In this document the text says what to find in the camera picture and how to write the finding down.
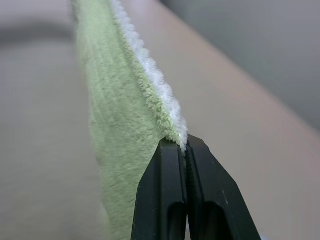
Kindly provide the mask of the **light green towel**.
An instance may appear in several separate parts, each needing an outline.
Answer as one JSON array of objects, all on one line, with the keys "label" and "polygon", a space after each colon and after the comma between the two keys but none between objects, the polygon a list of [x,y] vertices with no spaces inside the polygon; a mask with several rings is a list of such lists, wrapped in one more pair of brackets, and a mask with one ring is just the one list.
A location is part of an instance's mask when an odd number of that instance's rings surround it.
[{"label": "light green towel", "polygon": [[120,0],[70,0],[111,240],[130,240],[136,192],[159,141],[186,148],[179,102]]}]

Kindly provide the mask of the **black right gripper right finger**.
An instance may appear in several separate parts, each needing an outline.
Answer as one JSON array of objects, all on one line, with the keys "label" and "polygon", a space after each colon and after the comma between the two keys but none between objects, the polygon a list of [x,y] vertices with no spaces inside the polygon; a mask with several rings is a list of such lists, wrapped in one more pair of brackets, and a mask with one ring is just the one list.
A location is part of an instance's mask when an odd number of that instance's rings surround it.
[{"label": "black right gripper right finger", "polygon": [[191,240],[262,240],[241,191],[205,142],[189,135],[186,189]]}]

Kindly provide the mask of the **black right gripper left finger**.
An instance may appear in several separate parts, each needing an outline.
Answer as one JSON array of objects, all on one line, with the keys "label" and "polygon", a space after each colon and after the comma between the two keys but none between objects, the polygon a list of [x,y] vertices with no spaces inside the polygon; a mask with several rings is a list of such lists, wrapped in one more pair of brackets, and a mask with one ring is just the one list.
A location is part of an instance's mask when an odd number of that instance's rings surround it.
[{"label": "black right gripper left finger", "polygon": [[187,205],[181,148],[164,138],[137,187],[131,240],[185,240]]}]

